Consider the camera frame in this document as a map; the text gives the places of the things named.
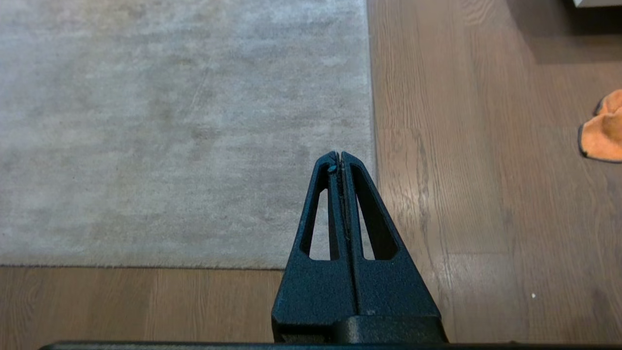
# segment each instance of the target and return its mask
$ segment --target orange cloth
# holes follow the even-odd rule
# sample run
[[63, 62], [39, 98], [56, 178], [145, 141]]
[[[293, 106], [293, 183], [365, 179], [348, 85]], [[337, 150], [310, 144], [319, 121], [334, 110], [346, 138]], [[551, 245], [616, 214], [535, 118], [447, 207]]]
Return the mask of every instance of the orange cloth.
[[594, 115], [579, 128], [579, 150], [588, 158], [622, 163], [622, 90], [605, 96]]

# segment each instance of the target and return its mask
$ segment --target orange towel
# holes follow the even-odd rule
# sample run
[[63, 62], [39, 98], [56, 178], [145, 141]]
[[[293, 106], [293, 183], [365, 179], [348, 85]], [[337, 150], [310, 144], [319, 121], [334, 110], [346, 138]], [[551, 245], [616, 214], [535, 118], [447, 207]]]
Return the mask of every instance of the orange towel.
[[622, 163], [622, 90], [605, 96], [594, 115], [579, 128], [579, 150], [588, 158]]

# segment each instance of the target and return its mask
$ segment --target black metal part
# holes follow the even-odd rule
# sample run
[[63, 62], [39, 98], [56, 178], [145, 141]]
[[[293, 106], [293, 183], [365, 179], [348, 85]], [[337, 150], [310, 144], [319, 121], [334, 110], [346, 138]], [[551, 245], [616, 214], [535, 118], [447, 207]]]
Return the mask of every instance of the black metal part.
[[[328, 188], [331, 260], [309, 248], [319, 194]], [[375, 260], [363, 255], [358, 204]], [[298, 233], [272, 309], [277, 342], [446, 342], [440, 312], [365, 165], [343, 152], [313, 169]]]

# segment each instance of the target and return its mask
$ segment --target gray rug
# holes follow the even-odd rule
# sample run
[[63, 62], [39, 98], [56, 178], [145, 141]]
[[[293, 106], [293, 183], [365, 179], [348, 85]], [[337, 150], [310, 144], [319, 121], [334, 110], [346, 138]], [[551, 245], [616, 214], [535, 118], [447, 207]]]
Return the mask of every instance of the gray rug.
[[372, 129], [364, 0], [3, 1], [0, 265], [281, 268]]

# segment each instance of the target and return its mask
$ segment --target wooden floor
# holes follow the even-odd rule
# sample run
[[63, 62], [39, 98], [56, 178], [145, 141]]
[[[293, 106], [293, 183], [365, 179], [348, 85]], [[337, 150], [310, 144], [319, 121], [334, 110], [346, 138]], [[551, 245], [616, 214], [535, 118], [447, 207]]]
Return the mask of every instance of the wooden floor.
[[[369, 2], [378, 186], [451, 341], [622, 342], [622, 165], [577, 150], [621, 12], [570, 3]], [[0, 348], [270, 341], [280, 278], [0, 268]]]

